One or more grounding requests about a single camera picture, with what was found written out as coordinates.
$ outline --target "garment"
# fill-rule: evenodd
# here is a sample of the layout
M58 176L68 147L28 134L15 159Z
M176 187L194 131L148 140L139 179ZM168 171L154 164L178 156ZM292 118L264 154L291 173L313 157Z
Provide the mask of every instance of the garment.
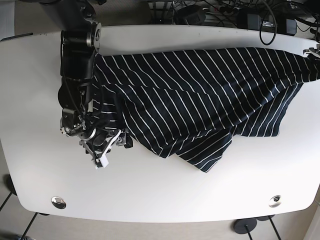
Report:
M229 48L97 56L100 117L129 129L156 155L177 154L203 172L234 135L275 137L303 83L319 79L316 59L281 50ZM94 109L100 104L94 98Z

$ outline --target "striped cloth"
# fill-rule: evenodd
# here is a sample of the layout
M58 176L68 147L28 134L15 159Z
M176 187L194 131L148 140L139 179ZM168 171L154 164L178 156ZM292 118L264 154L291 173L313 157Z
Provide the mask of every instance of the striped cloth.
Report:
M186 50L96 58L107 129L129 129L156 155L177 154L203 172L221 158L234 135L274 137L303 83L319 64L264 48Z

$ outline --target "floor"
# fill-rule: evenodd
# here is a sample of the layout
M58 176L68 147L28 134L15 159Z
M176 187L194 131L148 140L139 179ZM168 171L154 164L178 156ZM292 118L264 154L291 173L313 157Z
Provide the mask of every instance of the floor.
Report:
M98 18L104 26L147 24L150 21L149 7L138 0L108 0L103 7L94 5ZM38 4L17 1L15 5L15 34L54 32L59 29L42 12ZM312 38L312 34L298 33L297 37ZM8 167L0 147L0 176L8 174ZM9 194L0 179L0 203ZM317 209L314 203L309 208L276 215L273 220L283 240L303 240ZM12 196L0 213L0 240L22 234L33 216L25 210L16 196ZM200 223L128 223L94 221L60 216L38 216L28 232L37 240L247 240L247 235L232 231L234 221ZM252 232L255 240L275 240L271 224L259 222Z

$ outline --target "table surface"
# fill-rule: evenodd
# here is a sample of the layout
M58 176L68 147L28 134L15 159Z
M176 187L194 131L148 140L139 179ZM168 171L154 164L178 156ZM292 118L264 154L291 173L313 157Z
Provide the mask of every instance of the table surface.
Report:
M271 34L262 35L265 41ZM277 35L269 48L302 55L312 40ZM103 55L263 47L259 32L175 25L102 30ZM277 137L233 138L203 173L178 156L163 159L139 143L114 147L95 170L78 138L59 131L60 34L0 42L0 138L20 203L74 218L144 223L222 221L307 208L320 184L320 81L305 84ZM282 204L269 207L272 197ZM65 209L51 198L59 196Z

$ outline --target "metal bracket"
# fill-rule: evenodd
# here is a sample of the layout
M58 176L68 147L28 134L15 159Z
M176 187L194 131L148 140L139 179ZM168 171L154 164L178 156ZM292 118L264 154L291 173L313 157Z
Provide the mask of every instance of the metal bracket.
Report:
M313 56L320 58L320 44L316 45L316 49L310 47L309 49L303 50L303 54L312 54Z

